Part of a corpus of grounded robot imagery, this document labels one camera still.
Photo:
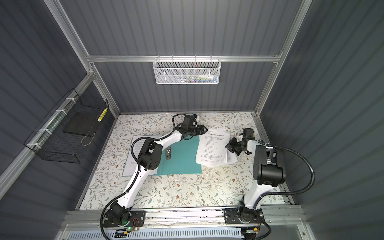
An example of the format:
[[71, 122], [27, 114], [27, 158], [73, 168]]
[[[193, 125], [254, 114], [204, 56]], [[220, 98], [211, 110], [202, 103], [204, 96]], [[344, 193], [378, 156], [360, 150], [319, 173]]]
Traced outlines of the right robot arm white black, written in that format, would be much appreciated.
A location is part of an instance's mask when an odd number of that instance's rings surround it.
[[275, 192], [276, 187], [285, 182], [284, 153], [257, 141], [254, 130], [250, 128], [243, 129], [238, 138], [232, 138], [226, 148], [237, 156], [240, 153], [253, 155], [254, 162], [251, 188], [242, 197], [237, 208], [222, 210], [225, 223], [229, 225], [260, 223], [260, 219], [264, 218], [261, 210], [264, 198], [262, 194]]

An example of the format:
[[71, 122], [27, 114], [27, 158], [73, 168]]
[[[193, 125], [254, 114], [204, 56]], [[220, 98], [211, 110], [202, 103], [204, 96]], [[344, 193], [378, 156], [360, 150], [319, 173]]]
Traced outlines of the printed paper sheet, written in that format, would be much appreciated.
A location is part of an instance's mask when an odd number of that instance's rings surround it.
[[229, 150], [227, 150], [227, 157], [226, 157], [226, 160], [225, 160], [224, 163], [228, 164], [228, 165], [231, 165], [231, 164], [234, 164], [234, 163], [237, 163], [237, 162], [238, 162], [237, 154], [236, 153], [232, 153]]
[[230, 133], [225, 129], [211, 129], [199, 136], [196, 163], [206, 167], [227, 164]]
[[[134, 144], [133, 152], [137, 158], [139, 158], [139, 153], [140, 153], [140, 150], [142, 149], [142, 146], [144, 145], [144, 142], [145, 142], [145, 140], [139, 140]], [[128, 156], [126, 159], [126, 164], [125, 164], [125, 167], [123, 169], [122, 176], [123, 177], [132, 177], [136, 168], [137, 168], [137, 163], [132, 156], [131, 150], [129, 150], [129, 153], [128, 153]]]

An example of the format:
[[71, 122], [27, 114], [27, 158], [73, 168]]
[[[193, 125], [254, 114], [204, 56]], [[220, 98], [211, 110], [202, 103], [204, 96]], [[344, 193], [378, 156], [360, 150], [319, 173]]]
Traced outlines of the teal paper folder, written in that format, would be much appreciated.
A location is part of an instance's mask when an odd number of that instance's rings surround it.
[[166, 150], [163, 150], [160, 165], [152, 175], [201, 174], [202, 165], [196, 163], [198, 145], [199, 137], [172, 144], [171, 159], [166, 160]]

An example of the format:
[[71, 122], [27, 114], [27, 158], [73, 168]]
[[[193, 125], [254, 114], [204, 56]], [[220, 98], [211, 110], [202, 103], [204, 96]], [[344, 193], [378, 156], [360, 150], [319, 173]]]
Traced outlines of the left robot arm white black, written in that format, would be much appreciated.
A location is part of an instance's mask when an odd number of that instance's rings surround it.
[[113, 198], [103, 208], [100, 227], [106, 220], [119, 227], [126, 227], [133, 220], [131, 209], [134, 200], [146, 178], [160, 165], [163, 150], [172, 144], [205, 134], [208, 129], [198, 124], [198, 115], [176, 114], [172, 117], [172, 130], [163, 136], [154, 138], [139, 137], [131, 144], [131, 156], [137, 164], [135, 172], [124, 191]]

